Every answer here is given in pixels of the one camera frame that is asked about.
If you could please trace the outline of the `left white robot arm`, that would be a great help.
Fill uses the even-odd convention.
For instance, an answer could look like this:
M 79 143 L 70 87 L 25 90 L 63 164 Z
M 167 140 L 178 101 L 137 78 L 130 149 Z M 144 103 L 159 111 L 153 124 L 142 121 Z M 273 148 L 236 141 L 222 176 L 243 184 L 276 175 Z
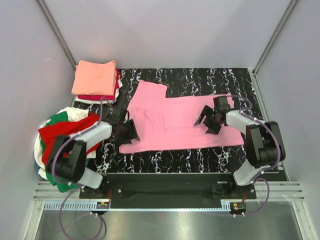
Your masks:
M 108 193 L 107 179 L 86 165 L 88 153 L 112 136 L 122 144 L 131 144 L 139 136 L 130 113 L 125 108 L 115 107 L 106 117 L 90 115 L 78 122 L 59 122 L 41 129 L 52 132 L 45 156 L 45 172 L 56 183 L 71 183 L 86 186 L 97 198 Z

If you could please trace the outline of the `pink t shirt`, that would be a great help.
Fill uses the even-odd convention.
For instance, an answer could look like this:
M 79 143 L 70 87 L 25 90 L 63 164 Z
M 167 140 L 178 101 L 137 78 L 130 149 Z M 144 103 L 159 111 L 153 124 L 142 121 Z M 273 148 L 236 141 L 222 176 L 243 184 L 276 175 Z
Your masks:
M 214 107 L 214 96 L 167 97 L 167 86 L 140 80 L 127 110 L 139 140 L 122 144 L 122 154 L 243 145 L 239 130 L 224 126 L 218 134 L 195 125 L 203 107 Z

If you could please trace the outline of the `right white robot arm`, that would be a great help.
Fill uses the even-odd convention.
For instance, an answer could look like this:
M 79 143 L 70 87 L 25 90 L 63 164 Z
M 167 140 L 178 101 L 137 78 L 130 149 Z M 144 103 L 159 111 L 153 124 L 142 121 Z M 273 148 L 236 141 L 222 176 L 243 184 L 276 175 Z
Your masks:
M 235 95 L 223 95 L 213 98 L 214 107 L 205 105 L 194 123 L 204 123 L 207 134 L 219 134 L 222 126 L 233 127 L 244 135 L 246 161 L 236 170 L 227 185 L 228 195 L 239 198 L 245 192 L 245 186 L 258 181 L 266 171 L 273 170 L 286 158 L 286 151 L 280 131 L 275 121 L 263 121 L 245 113 L 253 104 L 246 98 L 249 107 L 237 109 L 228 100 Z

